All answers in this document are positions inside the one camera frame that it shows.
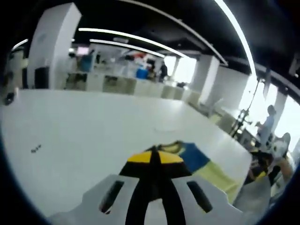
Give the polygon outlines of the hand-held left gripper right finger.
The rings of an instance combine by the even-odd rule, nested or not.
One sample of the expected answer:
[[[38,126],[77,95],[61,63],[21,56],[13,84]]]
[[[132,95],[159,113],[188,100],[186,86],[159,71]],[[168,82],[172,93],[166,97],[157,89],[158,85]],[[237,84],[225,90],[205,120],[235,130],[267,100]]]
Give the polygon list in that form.
[[[226,193],[198,175],[171,179],[187,225],[242,225],[243,212],[233,207]]]

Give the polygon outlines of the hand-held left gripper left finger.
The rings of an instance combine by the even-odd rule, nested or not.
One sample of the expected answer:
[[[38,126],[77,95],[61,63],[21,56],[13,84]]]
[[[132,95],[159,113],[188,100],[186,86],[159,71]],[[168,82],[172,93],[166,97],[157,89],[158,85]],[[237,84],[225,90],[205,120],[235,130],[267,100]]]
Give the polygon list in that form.
[[[48,220],[52,225],[142,225],[153,199],[155,151],[131,156],[119,174],[104,178],[82,196],[81,203]]]

